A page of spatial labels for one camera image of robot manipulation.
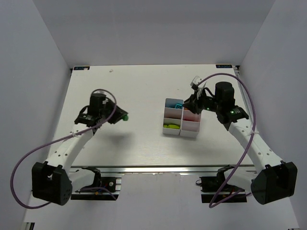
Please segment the teal curved lego brick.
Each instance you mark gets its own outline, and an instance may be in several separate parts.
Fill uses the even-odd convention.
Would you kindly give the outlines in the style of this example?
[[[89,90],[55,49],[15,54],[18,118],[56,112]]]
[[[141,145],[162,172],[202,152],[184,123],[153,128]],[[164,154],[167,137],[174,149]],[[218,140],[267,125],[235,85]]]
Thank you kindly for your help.
[[[175,106],[174,106],[174,108],[175,108],[175,109],[182,109],[183,106],[182,106],[182,104],[180,104],[180,103],[176,103]]]

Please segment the lime green lego brick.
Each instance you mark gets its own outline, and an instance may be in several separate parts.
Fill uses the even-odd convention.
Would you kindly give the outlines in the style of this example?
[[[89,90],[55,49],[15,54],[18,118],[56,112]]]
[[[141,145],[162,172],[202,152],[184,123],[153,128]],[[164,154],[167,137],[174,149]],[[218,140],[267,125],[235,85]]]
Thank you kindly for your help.
[[[177,125],[177,124],[163,124],[163,128],[180,129],[180,125]]]

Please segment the red lego brick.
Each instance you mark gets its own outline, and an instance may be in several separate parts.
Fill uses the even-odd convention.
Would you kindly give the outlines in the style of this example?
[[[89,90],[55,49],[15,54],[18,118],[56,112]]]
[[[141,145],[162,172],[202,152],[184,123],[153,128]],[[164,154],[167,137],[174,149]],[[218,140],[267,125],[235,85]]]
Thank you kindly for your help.
[[[185,121],[193,121],[193,122],[199,122],[200,117],[195,114],[190,114],[190,115],[183,115],[183,120]]]

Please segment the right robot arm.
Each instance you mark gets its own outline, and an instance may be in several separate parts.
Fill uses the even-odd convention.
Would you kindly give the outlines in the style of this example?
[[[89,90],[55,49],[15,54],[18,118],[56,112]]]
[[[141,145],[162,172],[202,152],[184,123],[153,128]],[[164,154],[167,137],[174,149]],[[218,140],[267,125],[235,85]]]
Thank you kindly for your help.
[[[215,93],[206,93],[197,83],[191,83],[194,93],[184,101],[183,107],[193,114],[203,110],[214,112],[218,121],[236,138],[252,160],[256,173],[227,165],[218,170],[216,182],[221,189],[235,186],[251,192],[262,205],[291,197],[295,192],[297,167],[276,155],[253,127],[242,107],[235,104],[235,90],[229,82],[218,82]]]

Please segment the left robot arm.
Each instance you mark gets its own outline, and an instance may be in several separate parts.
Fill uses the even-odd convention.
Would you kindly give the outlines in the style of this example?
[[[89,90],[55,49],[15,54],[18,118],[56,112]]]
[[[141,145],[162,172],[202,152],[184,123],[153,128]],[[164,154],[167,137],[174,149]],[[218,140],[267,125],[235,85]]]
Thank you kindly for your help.
[[[106,190],[99,169],[85,166],[71,172],[71,166],[102,124],[116,124],[128,119],[128,113],[117,106],[115,99],[109,99],[107,93],[102,89],[93,91],[89,105],[80,110],[70,134],[62,140],[55,153],[43,163],[34,164],[33,197],[62,206],[74,192]]]

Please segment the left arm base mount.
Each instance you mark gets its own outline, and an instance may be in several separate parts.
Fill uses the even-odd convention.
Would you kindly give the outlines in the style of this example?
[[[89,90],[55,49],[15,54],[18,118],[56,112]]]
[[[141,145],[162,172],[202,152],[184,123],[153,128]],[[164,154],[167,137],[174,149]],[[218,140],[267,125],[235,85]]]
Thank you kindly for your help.
[[[82,167],[69,172],[71,200],[116,201],[122,177],[104,173],[95,167]]]

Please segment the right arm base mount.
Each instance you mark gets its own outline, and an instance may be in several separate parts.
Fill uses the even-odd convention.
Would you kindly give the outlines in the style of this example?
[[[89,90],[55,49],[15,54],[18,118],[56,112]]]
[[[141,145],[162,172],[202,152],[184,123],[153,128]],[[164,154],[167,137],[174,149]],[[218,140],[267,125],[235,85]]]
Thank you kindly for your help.
[[[233,166],[227,165],[217,171],[216,176],[202,176],[196,182],[195,185],[201,189],[201,202],[204,204],[209,204],[214,197],[214,194],[217,192],[219,187],[222,185],[226,176],[224,176],[224,172],[226,170],[233,169]],[[225,203],[246,203],[247,195],[245,190],[240,190],[240,188],[226,184],[217,198],[214,200],[214,204],[219,202],[233,194],[237,193],[230,199],[226,200]]]

